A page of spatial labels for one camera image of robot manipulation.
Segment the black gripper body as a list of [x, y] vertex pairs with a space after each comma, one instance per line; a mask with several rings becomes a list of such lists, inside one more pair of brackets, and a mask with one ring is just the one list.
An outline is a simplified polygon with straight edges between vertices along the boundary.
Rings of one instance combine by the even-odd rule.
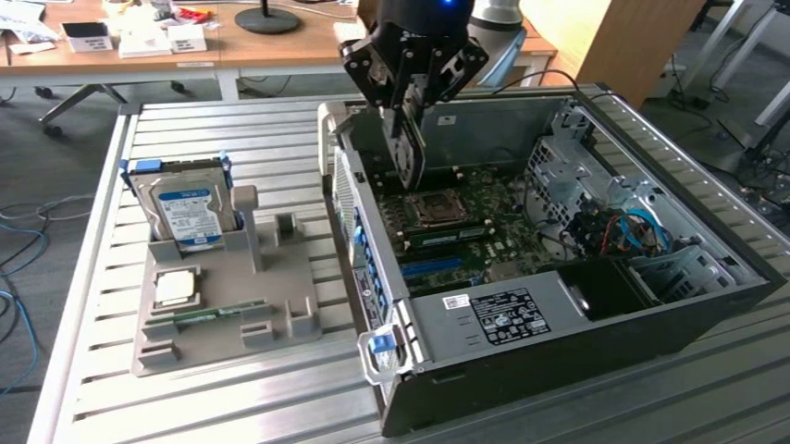
[[474, 2], [470, 0], [390, 0], [376, 8], [373, 41], [396, 42], [401, 32], [464, 42]]

